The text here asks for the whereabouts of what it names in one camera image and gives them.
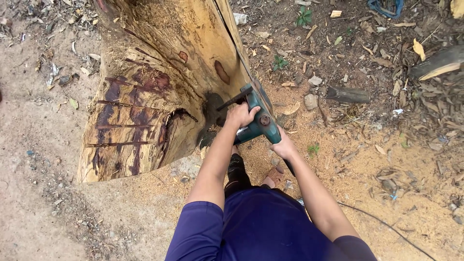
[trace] electric chainsaw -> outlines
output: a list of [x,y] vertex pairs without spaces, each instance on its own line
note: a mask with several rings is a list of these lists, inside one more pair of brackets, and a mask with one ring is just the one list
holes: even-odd
[[[264,89],[259,80],[254,79],[254,77],[250,73],[250,70],[246,66],[245,60],[243,59],[240,50],[238,49],[237,45],[233,40],[232,34],[229,28],[227,27],[226,22],[224,21],[223,15],[218,5],[216,6],[216,8],[218,10],[219,17],[221,18],[222,23],[224,24],[227,32],[229,33],[229,37],[231,38],[231,41],[235,47],[235,51],[237,52],[240,62],[242,63],[243,67],[246,70],[246,73],[248,74],[248,77],[251,80],[250,83],[247,83],[245,86],[240,88],[239,95],[234,96],[233,98],[225,102],[223,105],[219,106],[216,110],[221,111],[234,103],[241,104],[242,102],[246,102],[248,104],[249,111],[251,111],[251,109],[256,106],[261,107],[261,109],[256,113],[253,121],[247,126],[240,128],[237,131],[234,145],[242,144],[261,135],[264,135],[272,144],[279,143],[281,141],[281,137],[279,129],[277,128],[277,124],[273,118],[272,104],[269,98],[267,97],[266,93],[264,92]],[[289,168],[290,172],[293,174],[293,176],[295,176],[295,172],[290,162],[286,159],[284,159],[284,162]]]

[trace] black cable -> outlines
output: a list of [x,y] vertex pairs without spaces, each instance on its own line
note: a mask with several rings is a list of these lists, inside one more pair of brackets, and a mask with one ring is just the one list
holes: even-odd
[[351,209],[354,209],[354,210],[358,210],[370,217],[373,217],[375,219],[377,219],[380,223],[386,225],[387,227],[389,227],[391,230],[395,231],[398,235],[400,235],[400,237],[402,237],[406,242],[408,242],[411,246],[413,246],[414,248],[416,248],[417,250],[419,250],[420,252],[424,253],[426,256],[428,256],[430,259],[432,259],[433,261],[437,261],[435,258],[431,257],[429,254],[427,254],[424,250],[420,249],[418,246],[414,245],[411,241],[409,241],[407,238],[405,238],[400,232],[398,232],[396,229],[394,229],[392,226],[388,225],[387,223],[383,222],[380,218],[372,215],[372,214],[369,214],[368,212],[364,211],[364,210],[361,210],[361,209],[357,209],[355,207],[352,207],[352,206],[348,206],[346,204],[343,204],[343,203],[340,203],[340,202],[337,202],[339,203],[340,205],[342,206],[345,206],[345,207],[349,207]]

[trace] hand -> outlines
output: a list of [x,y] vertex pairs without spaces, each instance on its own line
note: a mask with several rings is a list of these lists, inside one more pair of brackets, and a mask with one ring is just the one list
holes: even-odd
[[227,111],[226,124],[232,124],[238,128],[247,126],[255,118],[261,107],[256,106],[248,112],[248,104],[242,103]]
[[277,125],[277,128],[279,129],[282,140],[277,144],[269,146],[269,149],[274,151],[282,159],[290,160],[294,155],[298,155],[298,150],[293,144],[293,141],[285,134],[285,131],[279,125]]

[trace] forearm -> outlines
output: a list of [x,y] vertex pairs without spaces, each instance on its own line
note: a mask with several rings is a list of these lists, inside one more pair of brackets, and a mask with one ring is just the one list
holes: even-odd
[[342,235],[359,237],[337,201],[303,157],[296,153],[289,160],[295,170],[304,205],[314,225],[331,241]]
[[187,203],[208,201],[224,210],[224,178],[238,126],[226,122],[217,134],[198,172]]

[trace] black pants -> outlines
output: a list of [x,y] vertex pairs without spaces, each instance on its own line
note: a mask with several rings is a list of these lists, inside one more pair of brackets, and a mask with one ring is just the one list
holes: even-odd
[[[251,188],[271,189],[271,187],[269,187],[269,185],[267,184],[263,184],[261,186],[252,186],[250,182],[250,178],[245,172],[245,164],[243,163],[243,159],[237,153],[234,153],[231,156],[231,161],[229,163],[229,169],[227,170],[227,176],[229,177],[229,182],[226,184],[226,187],[224,188],[224,193],[226,195],[226,198],[234,194],[235,192],[245,190],[245,189],[251,189]],[[295,200],[294,198],[287,195],[280,189],[272,189],[272,190],[278,193],[282,193],[286,197],[291,198],[292,200]]]

